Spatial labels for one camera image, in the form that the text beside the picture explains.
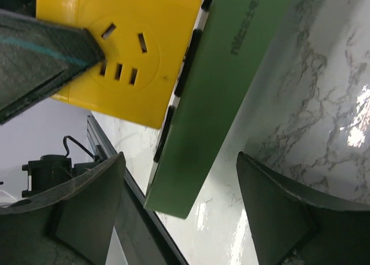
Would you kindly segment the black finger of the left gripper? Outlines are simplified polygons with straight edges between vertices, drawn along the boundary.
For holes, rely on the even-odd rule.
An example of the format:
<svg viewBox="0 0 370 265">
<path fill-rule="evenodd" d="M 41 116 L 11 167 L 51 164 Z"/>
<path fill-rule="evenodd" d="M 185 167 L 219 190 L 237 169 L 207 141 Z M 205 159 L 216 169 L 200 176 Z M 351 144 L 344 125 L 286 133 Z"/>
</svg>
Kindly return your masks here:
<svg viewBox="0 0 370 265">
<path fill-rule="evenodd" d="M 85 28 L 1 11 L 1 123 L 60 91 L 105 54 Z"/>
</svg>

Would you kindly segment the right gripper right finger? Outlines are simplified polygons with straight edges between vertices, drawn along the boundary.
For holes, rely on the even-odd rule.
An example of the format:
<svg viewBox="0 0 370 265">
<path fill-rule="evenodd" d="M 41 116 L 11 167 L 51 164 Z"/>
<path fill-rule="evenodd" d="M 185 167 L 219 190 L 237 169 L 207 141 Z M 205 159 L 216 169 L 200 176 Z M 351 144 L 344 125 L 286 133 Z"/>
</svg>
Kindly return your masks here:
<svg viewBox="0 0 370 265">
<path fill-rule="evenodd" d="M 369 205 L 320 192 L 248 154 L 236 160 L 259 264 L 369 264 Z"/>
</svg>

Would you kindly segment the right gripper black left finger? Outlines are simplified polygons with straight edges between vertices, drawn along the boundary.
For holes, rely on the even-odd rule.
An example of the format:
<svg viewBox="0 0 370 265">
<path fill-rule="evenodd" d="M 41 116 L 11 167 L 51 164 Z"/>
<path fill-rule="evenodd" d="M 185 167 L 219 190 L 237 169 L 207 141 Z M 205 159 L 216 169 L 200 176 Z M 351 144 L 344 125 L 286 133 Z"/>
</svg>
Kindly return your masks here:
<svg viewBox="0 0 370 265">
<path fill-rule="evenodd" d="M 105 264 L 124 182 L 118 153 L 1 208 L 1 264 Z"/>
</svg>

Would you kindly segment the yellow cube socket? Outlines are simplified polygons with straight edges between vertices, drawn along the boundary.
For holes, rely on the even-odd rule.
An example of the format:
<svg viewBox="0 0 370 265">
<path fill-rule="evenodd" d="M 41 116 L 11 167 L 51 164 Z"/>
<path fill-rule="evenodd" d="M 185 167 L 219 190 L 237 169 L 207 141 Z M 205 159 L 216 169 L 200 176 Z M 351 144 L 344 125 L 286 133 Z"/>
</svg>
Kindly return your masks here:
<svg viewBox="0 0 370 265">
<path fill-rule="evenodd" d="M 86 28 L 105 59 L 54 99 L 159 129 L 202 0 L 36 0 L 41 20 Z"/>
</svg>

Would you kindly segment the green power strip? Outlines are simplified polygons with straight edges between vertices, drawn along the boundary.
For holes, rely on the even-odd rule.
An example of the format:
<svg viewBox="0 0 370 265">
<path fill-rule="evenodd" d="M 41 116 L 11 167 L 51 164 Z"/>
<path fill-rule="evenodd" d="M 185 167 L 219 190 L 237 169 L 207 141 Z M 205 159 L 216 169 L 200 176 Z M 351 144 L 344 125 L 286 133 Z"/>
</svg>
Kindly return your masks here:
<svg viewBox="0 0 370 265">
<path fill-rule="evenodd" d="M 153 158 L 145 208 L 185 219 L 237 189 L 228 133 L 274 37 L 299 0 L 204 0 Z"/>
</svg>

